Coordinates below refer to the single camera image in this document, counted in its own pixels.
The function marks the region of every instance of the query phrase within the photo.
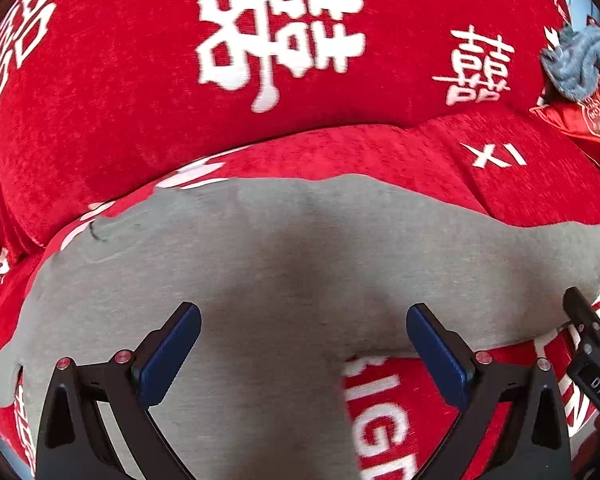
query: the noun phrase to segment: red blanket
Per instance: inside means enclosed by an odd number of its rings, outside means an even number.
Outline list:
[[[543,88],[564,0],[18,0],[0,25],[0,248],[191,160]]]
[[[600,223],[600,172],[567,137],[499,104],[483,110],[427,121],[409,130],[384,125],[315,130],[202,158],[67,225],[51,240],[40,263],[71,243],[98,215],[119,214],[144,200],[155,186],[195,189],[226,178],[316,180],[359,173],[512,225]],[[26,263],[30,267],[16,266],[0,284],[0,348],[13,333],[26,288],[35,276],[32,268],[38,260]],[[600,298],[596,307],[600,313]],[[573,331],[554,332],[493,352],[508,362],[528,363],[544,355],[552,361],[571,434],[592,413],[589,401],[564,377],[577,343],[574,336]],[[365,389],[365,384],[377,380],[381,388]],[[407,473],[422,465],[454,415],[417,359],[351,364],[346,367],[344,388],[364,478],[392,470],[396,478],[409,478]],[[505,414],[498,412],[468,478],[484,468]],[[20,453],[26,457],[32,449],[22,420],[14,418],[12,409],[0,410],[0,434],[12,443],[19,436],[25,443]]]

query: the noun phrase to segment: red pillow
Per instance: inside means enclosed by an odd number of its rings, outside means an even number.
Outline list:
[[[268,2],[19,0],[0,26],[0,188],[27,240],[245,143],[528,110],[568,17],[564,0]]]
[[[36,267],[71,243],[92,219],[120,214],[151,195],[155,186],[192,189],[227,178],[321,180],[351,173],[488,214],[510,225],[564,221],[600,224],[598,170],[566,136],[500,104],[430,120],[408,130],[363,124],[305,132],[187,164],[65,226],[42,258],[24,260],[0,284],[0,349],[13,334]],[[533,357],[534,348],[530,346],[524,345],[522,352],[507,351],[505,357],[525,362]],[[556,367],[555,356],[564,354],[563,346],[558,346],[557,352],[548,353]],[[418,433],[411,434],[403,446],[392,447],[391,452],[416,452],[421,464],[435,439],[446,430],[450,411],[444,412],[442,400],[426,380],[421,364],[413,360],[397,360],[394,364],[378,373],[397,372],[402,386],[382,394],[413,412],[410,417]],[[560,366],[563,373],[566,362],[560,361]],[[368,378],[366,374],[347,384],[362,384],[357,381],[366,382]],[[369,402],[377,400],[374,396],[350,403],[349,410],[352,416],[358,416]],[[432,418],[430,413],[438,413],[439,418]],[[0,432],[10,435],[14,430],[5,424],[4,411],[0,411]],[[20,449],[24,458],[29,448]],[[373,467],[389,461],[390,456],[361,456],[361,464],[363,468]]]
[[[600,82],[581,103],[555,98],[531,113],[567,135],[600,168]]]

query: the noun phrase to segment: metal screw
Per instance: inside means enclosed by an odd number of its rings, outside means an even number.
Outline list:
[[[491,354],[489,352],[485,352],[484,350],[480,350],[479,352],[476,352],[475,359],[481,365],[488,365],[489,363],[491,363],[493,361],[493,357],[491,357]]]
[[[58,359],[58,362],[56,363],[56,368],[58,370],[66,370],[70,364],[71,359],[68,357],[63,357],[62,359]]]
[[[549,370],[551,370],[551,363],[549,362],[549,359],[545,359],[544,357],[541,357],[538,359],[538,368],[540,368],[541,370],[544,370],[545,372],[548,372]]]
[[[121,350],[113,356],[113,359],[118,364],[123,365],[124,363],[128,363],[129,361],[131,361],[131,352],[129,350]]]

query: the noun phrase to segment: black clamp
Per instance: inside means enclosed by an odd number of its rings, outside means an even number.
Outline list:
[[[480,480],[569,480],[571,453],[562,397],[551,363],[494,361],[446,330],[423,303],[407,312],[407,332],[456,420],[414,480],[460,480],[498,403],[512,402]]]
[[[164,398],[196,339],[202,317],[182,303],[160,330],[107,363],[56,365],[38,432],[36,477],[42,480],[132,480],[113,449],[99,402],[108,402],[147,480],[195,480],[148,412]]]
[[[576,287],[565,292],[562,306],[580,334],[567,374],[600,412],[600,318]],[[593,457],[576,478],[600,480],[600,439]]]

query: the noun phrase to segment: blue pad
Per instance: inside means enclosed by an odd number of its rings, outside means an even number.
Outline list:
[[[202,314],[194,304],[186,305],[187,309],[140,372],[138,399],[145,408],[162,402],[200,335]]]
[[[423,303],[415,304],[407,311],[407,334],[445,402],[461,411],[467,409],[469,384],[475,369],[466,361],[465,348],[468,347],[458,334],[445,330]],[[458,343],[457,339],[465,347],[459,347],[462,355],[458,358],[451,349],[451,346],[458,346],[454,344]]]

